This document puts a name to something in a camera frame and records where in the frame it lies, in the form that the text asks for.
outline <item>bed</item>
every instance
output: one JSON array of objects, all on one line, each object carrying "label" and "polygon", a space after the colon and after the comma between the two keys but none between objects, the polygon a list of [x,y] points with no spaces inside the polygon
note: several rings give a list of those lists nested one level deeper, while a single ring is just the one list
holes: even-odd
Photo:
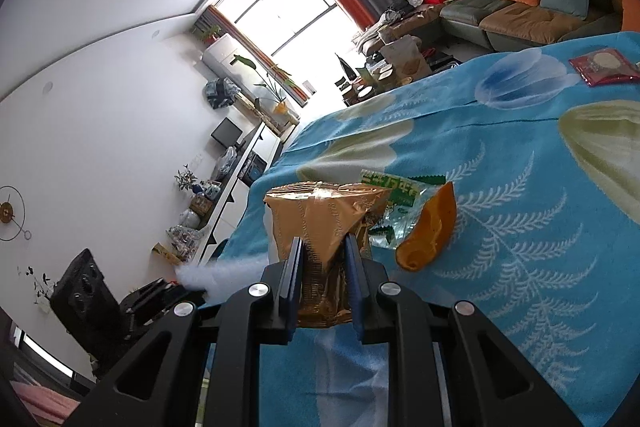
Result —
[{"label": "bed", "polygon": [[[606,423],[640,371],[640,87],[589,88],[568,59],[619,33],[476,58],[308,126],[251,188],[222,257],[266,257],[271,187],[348,183],[363,168],[445,174],[458,220],[418,273],[374,248],[425,300],[470,299],[520,348],[586,427]],[[386,426],[386,349],[351,325],[263,346],[267,426]]]}]

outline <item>red packet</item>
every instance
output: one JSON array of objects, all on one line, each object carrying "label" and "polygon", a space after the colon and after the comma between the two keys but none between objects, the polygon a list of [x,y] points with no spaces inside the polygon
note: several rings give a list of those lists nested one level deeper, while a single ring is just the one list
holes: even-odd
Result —
[{"label": "red packet", "polygon": [[638,68],[614,48],[605,48],[582,57],[571,58],[569,63],[590,87],[640,82]]}]

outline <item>black speaker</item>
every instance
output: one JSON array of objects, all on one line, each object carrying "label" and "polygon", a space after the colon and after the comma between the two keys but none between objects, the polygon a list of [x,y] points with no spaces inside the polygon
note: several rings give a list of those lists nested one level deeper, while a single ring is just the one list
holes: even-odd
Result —
[{"label": "black speaker", "polygon": [[111,358],[114,344],[125,334],[126,320],[89,250],[83,250],[68,266],[50,304],[88,353],[98,360]]}]

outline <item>black gripper frame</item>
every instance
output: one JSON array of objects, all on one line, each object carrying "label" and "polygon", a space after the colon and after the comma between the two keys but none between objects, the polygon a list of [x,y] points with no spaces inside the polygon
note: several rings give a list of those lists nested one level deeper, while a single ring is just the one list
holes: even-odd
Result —
[{"label": "black gripper frame", "polygon": [[[258,426],[260,344],[296,329],[304,244],[260,283],[222,305],[178,304],[100,380],[63,427],[193,427],[209,347],[216,344],[204,427]],[[579,427],[538,372],[473,306],[425,303],[342,245],[353,326],[363,344],[389,345],[389,427]]]}]

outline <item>shelf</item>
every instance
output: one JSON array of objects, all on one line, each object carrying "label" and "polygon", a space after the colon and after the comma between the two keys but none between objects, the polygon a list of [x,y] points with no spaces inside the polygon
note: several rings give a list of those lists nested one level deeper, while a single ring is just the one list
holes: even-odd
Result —
[{"label": "shelf", "polygon": [[236,159],[231,172],[225,177],[223,181],[222,191],[220,192],[220,195],[218,197],[218,201],[213,207],[206,225],[201,228],[203,237],[200,240],[200,244],[198,245],[196,255],[194,255],[193,259],[191,260],[191,264],[205,264],[209,260],[209,257],[205,255],[205,249],[207,248],[207,243],[209,241],[211,232],[213,232],[213,229],[216,227],[218,220],[220,219],[220,214],[222,214],[222,211],[225,208],[226,200],[228,199],[229,195],[231,195],[231,191],[234,189],[234,186],[238,182],[238,174],[240,173],[242,166],[244,166],[244,162],[248,158],[250,152],[254,149],[255,143],[260,138],[260,134],[264,129],[265,124],[264,122],[261,122],[258,125],[251,141],[242,151],[242,154],[238,155],[238,158]]}]

